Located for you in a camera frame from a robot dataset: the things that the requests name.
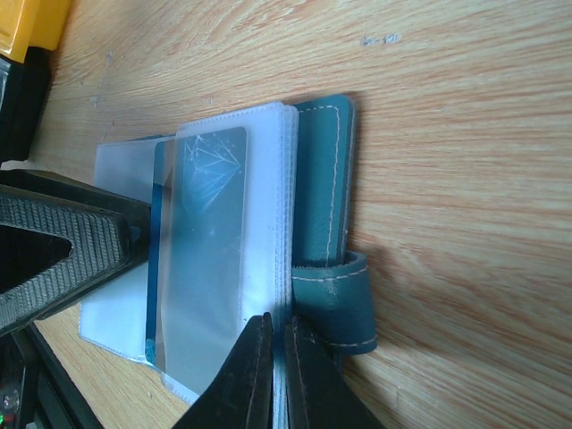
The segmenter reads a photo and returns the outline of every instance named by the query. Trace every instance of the card holder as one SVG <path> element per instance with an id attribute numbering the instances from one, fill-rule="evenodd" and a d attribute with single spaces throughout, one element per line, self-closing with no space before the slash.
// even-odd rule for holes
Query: card holder
<path id="1" fill-rule="evenodd" d="M 287 151 L 279 154 L 282 156 L 280 164 L 290 162 L 291 174 L 295 173 L 297 178 L 294 208 L 292 208 L 294 182 L 289 181 L 290 187 L 286 186 L 280 190 L 285 196 L 284 201 L 290 201 L 289 206 L 282 208 L 284 213 L 287 214 L 290 210 L 291 216 L 295 211 L 293 220 L 295 240 L 292 242 L 291 235 L 282 234 L 280 240 L 284 242 L 283 246 L 279 246 L 284 249 L 291 246 L 293 268 L 291 273 L 288 271 L 283 273 L 284 283 L 276 284 L 292 283 L 296 300 L 295 311 L 309 318 L 322 340 L 332 346 L 338 354 L 367 352 L 375 348 L 375 324 L 366 258 L 346 249 L 355 109 L 351 100 L 342 95 L 300 103 L 296 108 L 299 115 L 294 112 L 293 120 L 299 117 L 298 136 L 292 135 L 294 131 L 288 126 L 281 128 L 281 136 L 282 141 L 288 139 L 294 141 L 298 137 L 297 171 L 294 172 L 293 157 L 296 155 L 294 147 L 289 153 Z M 183 128 L 177 133 L 177 137 L 185 139 L 216 130 L 244 127 L 238 120 L 246 111 L 227 114 L 227 117 L 233 118 L 234 122 L 226 122 L 224 125 L 215 119 L 193 122 L 195 128 Z M 269 118 L 270 112 L 272 109 L 266 112 Z M 128 197 L 151 202 L 152 171 L 157 144 L 172 145 L 174 141 L 174 136 L 167 136 L 160 139 L 101 145 L 97 150 L 94 184 Z M 265 178 L 266 174 L 261 174 L 260 177 Z M 276 212 L 277 217 L 273 223 L 270 219 L 267 221 L 274 224 L 276 220 L 282 219 L 281 215 L 284 214 Z M 259 231 L 264 229 L 264 223 L 253 223 L 252 227 L 254 231 Z M 265 265 L 277 266 L 280 261 L 288 261 L 288 258 L 288 251 L 276 253 L 272 261 L 268 259 L 263 264 L 253 264 L 251 269 L 256 270 L 258 276 L 258 270 L 264 271 Z M 278 323 L 280 330 L 283 323 L 290 319 L 292 289 L 284 287 L 283 291 L 275 290 L 273 293 L 278 299 L 273 309 L 273 322 Z M 80 313 L 80 336 L 120 356 L 152 366 L 152 363 L 156 363 L 156 338 L 147 335 L 145 323 L 152 319 L 156 320 L 158 301 L 155 298 L 154 305 L 149 306 L 149 310 L 152 311 L 149 317 L 147 298 L 147 264 L 145 264 L 110 283 L 83 302 Z M 249 301 L 243 298 L 241 296 L 240 301 Z M 248 320 L 246 315 L 254 314 L 256 311 L 262 314 L 264 312 L 262 304 L 268 300 L 253 302 L 257 302 L 257 305 L 250 310 L 248 308 L 240 310 L 240 313 L 245 315 L 243 319 Z M 115 308 L 117 311 L 108 312 L 106 311 L 108 308 Z M 114 315 L 111 318 L 113 321 L 106 320 L 109 319 L 109 314 Z M 123 326 L 125 329 L 117 329 L 117 326 Z M 287 418 L 285 369 L 281 351 L 277 349 L 274 354 L 276 357 L 274 427 L 286 427 L 283 426 Z M 167 389 L 188 403 L 194 402 L 198 394 L 169 374 L 168 366 L 165 369 L 167 373 L 162 373 L 162 380 Z"/>

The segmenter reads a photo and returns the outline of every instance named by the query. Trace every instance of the black object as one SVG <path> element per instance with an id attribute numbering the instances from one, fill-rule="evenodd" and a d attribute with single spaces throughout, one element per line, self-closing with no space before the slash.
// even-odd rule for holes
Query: black object
<path id="1" fill-rule="evenodd" d="M 4 398 L 14 391 L 11 412 Z M 0 338 L 0 414 L 7 429 L 103 429 L 35 325 Z"/>
<path id="2" fill-rule="evenodd" d="M 252 317 L 221 371 L 174 426 L 268 429 L 272 406 L 272 320 Z"/>
<path id="3" fill-rule="evenodd" d="M 0 55 L 0 164 L 28 158 L 50 80 L 44 49 L 30 47 L 24 64 Z"/>
<path id="4" fill-rule="evenodd" d="M 383 429 L 341 378 L 319 337 L 294 317 L 286 327 L 290 427 Z"/>
<path id="5" fill-rule="evenodd" d="M 272 321 L 252 317 L 221 371 L 174 429 L 271 427 Z M 384 429 L 341 378 L 331 354 L 297 317 L 286 328 L 290 427 Z"/>
<path id="6" fill-rule="evenodd" d="M 0 171 L 0 336 L 148 258 L 150 206 L 50 172 Z"/>

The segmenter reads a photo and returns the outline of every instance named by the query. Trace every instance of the white stitching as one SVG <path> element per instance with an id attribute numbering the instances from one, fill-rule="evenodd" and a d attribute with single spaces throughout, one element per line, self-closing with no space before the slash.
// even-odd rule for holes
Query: white stitching
<path id="1" fill-rule="evenodd" d="M 333 164 L 333 185 L 332 185 L 332 202 L 330 203 L 330 229 L 328 231 L 328 245 L 325 250 L 325 266 L 328 267 L 328 260 L 330 259 L 330 246 L 332 245 L 332 230 L 333 230 L 333 200 L 336 198 L 336 180 L 338 178 L 338 161 L 340 155 L 340 109 L 335 105 L 319 105 L 317 107 L 309 107 L 302 110 L 300 113 L 310 112 L 318 109 L 334 109 L 336 111 L 337 121 L 337 134 L 336 134 L 336 158 Z"/>
<path id="2" fill-rule="evenodd" d="M 320 282 L 320 283 L 321 282 L 331 282 L 333 280 L 347 279 L 348 277 L 351 277 L 352 275 L 362 274 L 364 271 L 367 271 L 366 266 L 359 271 L 355 271 L 354 273 L 349 273 L 349 274 L 345 274 L 345 275 L 336 275 L 335 277 L 328 277 L 325 279 L 311 279 L 309 277 L 292 277 L 292 280 L 302 280 L 304 282 Z"/>
<path id="3" fill-rule="evenodd" d="M 322 340 L 323 342 L 330 344 L 333 347 L 359 347 L 359 346 L 366 346 L 367 344 L 371 344 L 372 342 L 375 342 L 375 340 L 377 340 L 377 337 L 373 337 L 367 341 L 362 341 L 362 342 L 356 342 L 354 344 L 339 344 L 336 342 L 329 342 L 327 340 Z"/>

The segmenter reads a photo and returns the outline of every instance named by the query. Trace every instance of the leather wallet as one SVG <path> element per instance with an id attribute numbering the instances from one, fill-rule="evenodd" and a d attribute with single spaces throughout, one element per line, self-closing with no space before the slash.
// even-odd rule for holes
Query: leather wallet
<path id="1" fill-rule="evenodd" d="M 294 309 L 337 355 L 365 353 L 376 345 L 366 258 L 346 250 L 355 109 L 342 95 L 295 106 L 299 135 L 292 246 Z M 95 184 L 150 200 L 156 142 L 100 147 Z M 84 301 L 80 336 L 149 365 L 144 340 L 146 296 L 147 264 Z M 164 381 L 169 385 L 168 376 Z"/>

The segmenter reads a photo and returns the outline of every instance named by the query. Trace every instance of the diamond graphic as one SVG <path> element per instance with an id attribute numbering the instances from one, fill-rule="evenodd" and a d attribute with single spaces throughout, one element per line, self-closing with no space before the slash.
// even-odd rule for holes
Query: diamond graphic
<path id="1" fill-rule="evenodd" d="M 215 133 L 209 134 L 208 139 L 197 135 L 185 142 L 183 205 L 188 210 L 207 210 L 240 170 L 229 144 Z"/>

